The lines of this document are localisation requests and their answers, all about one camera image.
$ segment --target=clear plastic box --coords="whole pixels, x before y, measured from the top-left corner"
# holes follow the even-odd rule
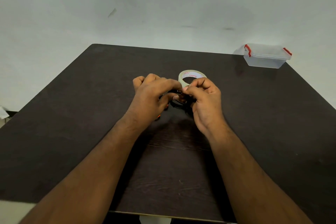
[[[279,68],[292,57],[286,48],[265,44],[245,44],[233,54],[244,55],[249,66],[267,68]]]

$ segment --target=roll of tape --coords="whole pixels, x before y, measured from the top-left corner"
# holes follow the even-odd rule
[[[185,81],[183,81],[183,78],[186,78],[186,77],[202,78],[202,77],[206,77],[206,76],[205,76],[204,73],[201,73],[200,71],[184,70],[178,75],[178,81],[181,83],[182,88],[190,85],[190,84],[186,83]]]

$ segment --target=left hand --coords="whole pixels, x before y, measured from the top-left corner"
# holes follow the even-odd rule
[[[135,96],[125,116],[136,122],[141,129],[147,128],[178,94],[167,93],[169,90],[182,91],[181,83],[173,79],[160,78],[155,74],[133,79]]]

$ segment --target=container lid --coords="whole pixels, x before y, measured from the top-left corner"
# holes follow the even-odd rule
[[[289,60],[292,57],[292,54],[280,45],[246,44],[245,50],[249,52],[249,56],[256,58]]]

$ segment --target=dark wooden table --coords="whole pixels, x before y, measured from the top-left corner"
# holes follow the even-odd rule
[[[0,199],[38,202],[132,101],[132,79],[202,71],[225,117],[268,175],[315,223],[336,223],[336,110],[287,63],[93,44],[0,129]],[[235,222],[209,144],[170,107],[134,146],[110,210]]]

